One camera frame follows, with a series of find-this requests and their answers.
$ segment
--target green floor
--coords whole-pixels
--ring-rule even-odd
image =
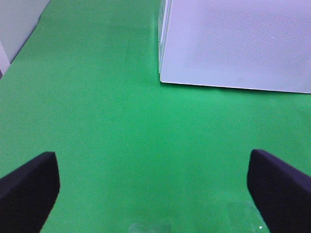
[[[0,175],[58,158],[43,233],[267,232],[251,149],[311,174],[311,95],[161,84],[158,6],[52,0],[0,81]]]

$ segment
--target clear plastic piece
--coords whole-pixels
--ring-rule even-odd
[[[269,233],[259,211],[252,202],[230,202],[227,204],[232,232]]]

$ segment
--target green mat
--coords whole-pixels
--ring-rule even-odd
[[[158,6],[52,0],[0,80],[0,175],[58,158],[43,233],[267,232],[251,149],[311,174],[311,96],[161,84]]]

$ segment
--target black foam pad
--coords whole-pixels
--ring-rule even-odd
[[[0,179],[0,233],[38,233],[60,188],[54,152],[45,152]]]
[[[311,178],[264,150],[253,150],[247,187],[271,233],[311,233]]]

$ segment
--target white container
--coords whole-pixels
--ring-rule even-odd
[[[310,0],[162,0],[164,83],[311,93]]]

